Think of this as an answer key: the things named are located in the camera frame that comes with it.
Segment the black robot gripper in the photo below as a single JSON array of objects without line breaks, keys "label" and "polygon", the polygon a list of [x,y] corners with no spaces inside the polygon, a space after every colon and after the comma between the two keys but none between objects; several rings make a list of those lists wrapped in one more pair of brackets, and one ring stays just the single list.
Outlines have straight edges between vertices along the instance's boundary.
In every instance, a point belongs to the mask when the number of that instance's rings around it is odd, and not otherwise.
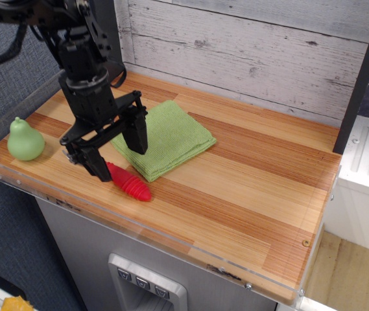
[{"label": "black robot gripper", "polygon": [[75,117],[74,125],[60,143],[76,160],[81,160],[92,176],[102,182],[112,180],[98,149],[119,134],[131,151],[146,153],[147,111],[141,103],[140,91],[115,98],[107,78],[99,82],[75,82],[60,76],[59,84]]}]

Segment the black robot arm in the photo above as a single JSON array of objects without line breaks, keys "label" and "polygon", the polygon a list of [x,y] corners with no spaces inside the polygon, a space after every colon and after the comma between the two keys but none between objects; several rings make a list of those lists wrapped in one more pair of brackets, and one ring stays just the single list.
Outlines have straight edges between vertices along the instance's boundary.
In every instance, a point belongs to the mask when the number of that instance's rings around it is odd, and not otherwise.
[{"label": "black robot arm", "polygon": [[122,135],[131,151],[147,151],[147,111],[141,92],[113,96],[105,66],[112,46],[88,1],[0,1],[0,23],[18,25],[14,41],[0,54],[0,64],[19,54],[31,28],[62,69],[58,82],[75,117],[60,139],[70,162],[107,182],[112,176],[99,153],[101,146]]}]

